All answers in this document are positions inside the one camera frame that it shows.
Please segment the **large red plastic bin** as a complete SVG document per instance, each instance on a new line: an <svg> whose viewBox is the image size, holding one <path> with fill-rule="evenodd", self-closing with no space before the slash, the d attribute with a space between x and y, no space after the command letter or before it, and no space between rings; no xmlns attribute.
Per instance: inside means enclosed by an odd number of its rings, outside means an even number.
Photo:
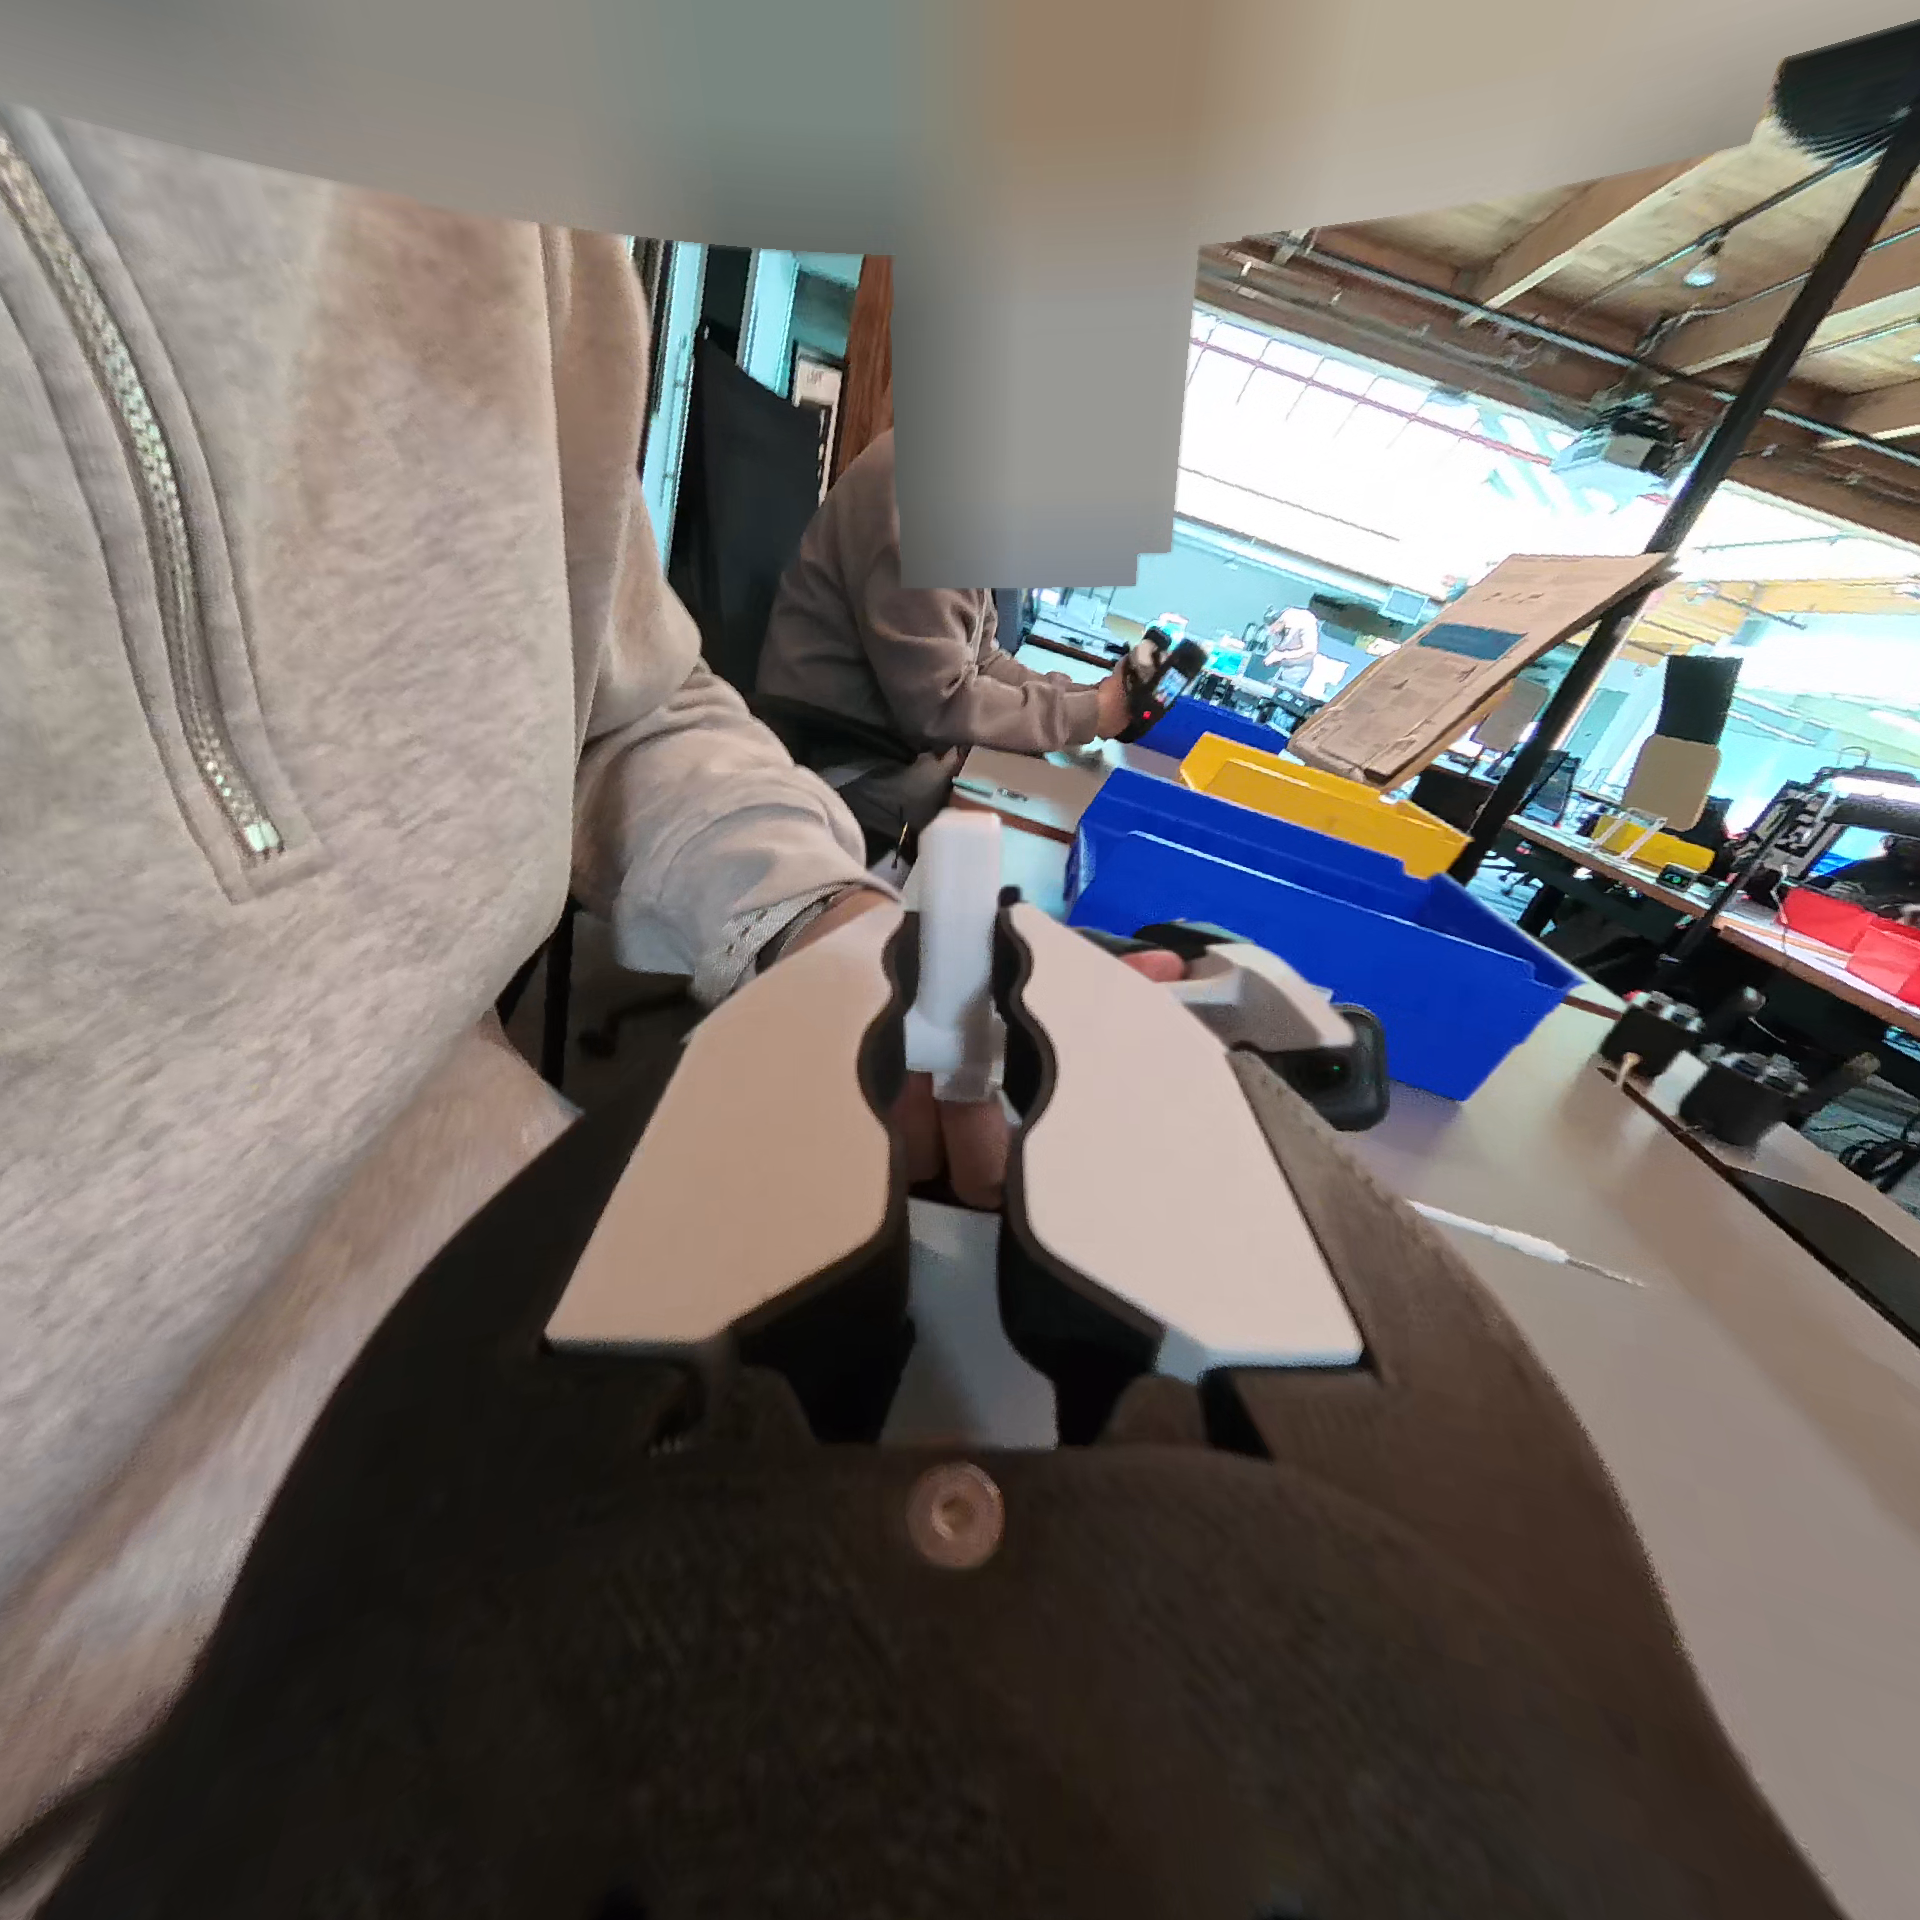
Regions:
<svg viewBox="0 0 1920 1920"><path fill-rule="evenodd" d="M1778 921L1792 935L1840 952L1848 973L1865 986L1917 1006L1916 926L1810 886L1792 886L1780 897Z"/></svg>

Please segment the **blue plastic bin with label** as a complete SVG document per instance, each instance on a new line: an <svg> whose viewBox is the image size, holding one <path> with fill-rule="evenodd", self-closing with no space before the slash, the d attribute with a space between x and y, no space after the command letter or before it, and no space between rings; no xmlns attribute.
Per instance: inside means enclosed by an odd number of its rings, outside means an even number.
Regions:
<svg viewBox="0 0 1920 1920"><path fill-rule="evenodd" d="M1455 1101L1580 982L1449 874L1133 770L1084 808L1065 897L1079 927L1210 922L1275 952L1380 1021L1393 1078Z"/></svg>

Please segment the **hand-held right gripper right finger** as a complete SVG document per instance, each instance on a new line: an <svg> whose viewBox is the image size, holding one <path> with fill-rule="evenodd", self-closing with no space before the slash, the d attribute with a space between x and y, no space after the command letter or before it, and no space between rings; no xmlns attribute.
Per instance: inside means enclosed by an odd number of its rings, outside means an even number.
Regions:
<svg viewBox="0 0 1920 1920"><path fill-rule="evenodd" d="M1354 1310L1247 1095L1255 1061L1197 1014L1232 977L1157 982L1039 907L1001 930L1005 1070L1039 1061L1005 1185L1003 1249L1085 1302L1079 1345L1128 1374L1351 1369Z"/></svg>

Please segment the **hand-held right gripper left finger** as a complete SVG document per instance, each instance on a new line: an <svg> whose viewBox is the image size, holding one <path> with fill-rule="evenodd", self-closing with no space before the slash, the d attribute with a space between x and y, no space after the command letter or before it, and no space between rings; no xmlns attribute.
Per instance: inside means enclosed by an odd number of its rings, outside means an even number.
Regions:
<svg viewBox="0 0 1920 1920"><path fill-rule="evenodd" d="M896 902L779 960L684 1043L544 1323L560 1352L771 1345L811 1312L891 1317Z"/></svg>

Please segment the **small black charger block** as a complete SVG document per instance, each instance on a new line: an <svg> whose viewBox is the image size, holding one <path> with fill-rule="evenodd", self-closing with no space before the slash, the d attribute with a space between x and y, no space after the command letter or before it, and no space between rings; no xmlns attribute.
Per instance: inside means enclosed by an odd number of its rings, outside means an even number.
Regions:
<svg viewBox="0 0 1920 1920"><path fill-rule="evenodd" d="M1765 1003L1763 991L1740 986L1703 1014L1666 991L1632 991L1600 1038L1594 1053L1596 1064L1607 1070L1616 1082L1651 1082L1683 1055L1701 1055L1705 1049L1729 1041L1745 1023L1754 1021Z"/></svg>

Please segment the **small yellow plastic bin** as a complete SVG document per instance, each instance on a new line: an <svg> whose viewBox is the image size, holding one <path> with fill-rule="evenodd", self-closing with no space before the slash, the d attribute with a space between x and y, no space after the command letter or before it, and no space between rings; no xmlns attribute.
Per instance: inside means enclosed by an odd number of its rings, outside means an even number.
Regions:
<svg viewBox="0 0 1920 1920"><path fill-rule="evenodd" d="M1588 831L1588 840L1603 856L1656 874L1681 871L1697 877L1707 872L1714 861L1714 847L1669 831L1663 815L1635 808L1603 811Z"/></svg>

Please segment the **white plastic piece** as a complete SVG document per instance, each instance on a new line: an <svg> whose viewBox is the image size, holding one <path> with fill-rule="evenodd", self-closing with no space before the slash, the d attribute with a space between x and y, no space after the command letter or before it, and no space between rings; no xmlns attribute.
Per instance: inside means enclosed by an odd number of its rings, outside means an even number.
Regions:
<svg viewBox="0 0 1920 1920"><path fill-rule="evenodd" d="M919 982L904 1014L905 1066L937 1101L986 1105L1001 1089L1003 1018L995 1001L1001 819L954 807L919 839Z"/></svg>

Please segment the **large black charger block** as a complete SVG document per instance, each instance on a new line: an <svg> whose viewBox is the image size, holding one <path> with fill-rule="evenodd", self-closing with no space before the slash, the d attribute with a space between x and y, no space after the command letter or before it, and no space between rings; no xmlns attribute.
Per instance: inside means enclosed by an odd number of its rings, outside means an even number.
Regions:
<svg viewBox="0 0 1920 1920"><path fill-rule="evenodd" d="M1709 1046L1703 1072L1683 1093L1675 1118L1683 1129L1736 1150L1754 1150L1780 1125L1802 1126L1869 1080L1882 1061L1860 1050L1824 1073L1807 1077L1783 1053Z"/></svg>

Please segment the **black metal pole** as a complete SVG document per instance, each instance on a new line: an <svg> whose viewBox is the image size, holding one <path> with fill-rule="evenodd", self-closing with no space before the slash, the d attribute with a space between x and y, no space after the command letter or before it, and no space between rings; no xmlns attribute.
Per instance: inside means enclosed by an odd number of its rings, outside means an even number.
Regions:
<svg viewBox="0 0 1920 1920"><path fill-rule="evenodd" d="M1917 167L1917 99L1912 97L1889 123L1879 146L1875 171L1863 183L1857 200L1836 227L1832 242L1816 261L1802 293L1797 293L1768 336L1756 366L1745 383L1727 401L1722 418L1692 464L1685 485L1675 491L1669 512L1652 529L1645 553L1672 560L1693 533L1698 515L1727 482L1738 455L1778 398L1792 366L1807 353L1817 327L1832 315L1842 286L1865 261L1869 245L1879 237L1885 217L1895 209ZM1471 882L1487 856L1496 849L1500 831L1522 808L1527 791L1552 752L1559 749L1581 705L1591 699L1607 666L1616 657L1627 629L1645 605L1652 582L1635 587L1603 617L1580 646L1565 675L1552 690L1539 715L1531 736L1515 749L1505 778L1482 803L1475 829L1463 853L1451 861L1449 874Z"/></svg>

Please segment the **thin white plastic stick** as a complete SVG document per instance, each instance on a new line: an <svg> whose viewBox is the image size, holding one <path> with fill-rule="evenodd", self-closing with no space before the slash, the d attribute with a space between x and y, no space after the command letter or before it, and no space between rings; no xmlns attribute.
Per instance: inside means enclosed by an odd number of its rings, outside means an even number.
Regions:
<svg viewBox="0 0 1920 1920"><path fill-rule="evenodd" d="M1607 1281L1613 1281L1613 1283L1621 1283L1621 1287L1631 1287L1631 1288L1641 1288L1643 1287L1641 1280L1631 1278L1625 1273L1618 1273L1618 1271L1613 1271L1604 1263L1597 1263L1594 1259L1586 1259L1585 1254L1573 1254L1568 1248L1559 1245L1552 1239L1546 1239L1546 1235L1539 1235L1539 1233L1531 1233L1531 1231L1508 1229L1508 1227L1501 1227L1497 1223L1463 1216L1458 1211L1434 1206L1434 1203L1426 1203L1426 1201L1409 1201L1409 1203L1419 1217L1425 1217L1426 1223L1431 1223L1435 1227L1442 1227L1447 1231L1456 1231L1456 1233L1463 1233L1463 1235L1473 1235L1476 1240L1500 1245L1511 1254L1527 1257L1527 1259L1533 1259L1539 1263L1565 1265L1565 1267L1573 1267L1576 1273L1600 1278L1600 1280L1607 1280Z"/></svg>

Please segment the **ceiling projector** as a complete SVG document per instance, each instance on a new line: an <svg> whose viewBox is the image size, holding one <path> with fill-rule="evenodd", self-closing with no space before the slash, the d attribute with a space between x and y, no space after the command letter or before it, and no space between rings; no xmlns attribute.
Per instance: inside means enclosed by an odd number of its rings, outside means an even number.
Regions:
<svg viewBox="0 0 1920 1920"><path fill-rule="evenodd" d="M1651 393L1631 393L1594 411L1552 455L1551 470L1581 487L1659 489L1689 455L1685 430Z"/></svg>

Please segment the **brown cardboard sheet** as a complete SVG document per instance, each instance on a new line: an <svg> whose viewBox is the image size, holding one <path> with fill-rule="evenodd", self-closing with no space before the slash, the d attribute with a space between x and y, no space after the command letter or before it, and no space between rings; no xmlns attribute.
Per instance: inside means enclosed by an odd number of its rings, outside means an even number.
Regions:
<svg viewBox="0 0 1920 1920"><path fill-rule="evenodd" d="M1323 774L1402 786L1466 736L1525 666L1659 585L1672 563L1665 551L1501 560L1306 718L1287 749Z"/></svg>

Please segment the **person's left hand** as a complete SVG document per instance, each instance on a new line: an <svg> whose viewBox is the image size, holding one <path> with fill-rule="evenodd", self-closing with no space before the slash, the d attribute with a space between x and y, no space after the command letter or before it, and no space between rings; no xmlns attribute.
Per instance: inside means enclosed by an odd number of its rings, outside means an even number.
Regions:
<svg viewBox="0 0 1920 1920"><path fill-rule="evenodd" d="M911 1185L937 1189L961 1208L1001 1208L1013 1119L996 1086L981 1098L951 1098L937 1095L930 1073L911 1072L895 1118Z"/></svg>

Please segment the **black office chair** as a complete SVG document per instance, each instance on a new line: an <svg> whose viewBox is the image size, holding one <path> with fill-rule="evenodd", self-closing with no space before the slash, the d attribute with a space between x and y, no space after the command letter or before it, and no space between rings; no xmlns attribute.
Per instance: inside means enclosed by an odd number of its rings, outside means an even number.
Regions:
<svg viewBox="0 0 1920 1920"><path fill-rule="evenodd" d="M712 338L695 342L668 579L709 670L795 763L844 793L907 758L872 723L757 687L777 582L821 499L818 449L816 413L764 387Z"/></svg>

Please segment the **person's left forearm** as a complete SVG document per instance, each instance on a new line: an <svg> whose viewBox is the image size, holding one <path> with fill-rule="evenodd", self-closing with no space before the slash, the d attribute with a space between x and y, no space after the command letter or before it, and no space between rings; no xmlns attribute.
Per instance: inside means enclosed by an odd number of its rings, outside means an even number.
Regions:
<svg viewBox="0 0 1920 1920"><path fill-rule="evenodd" d="M697 656L609 646L573 786L572 893L639 973L715 1006L896 891L816 774Z"/></svg>

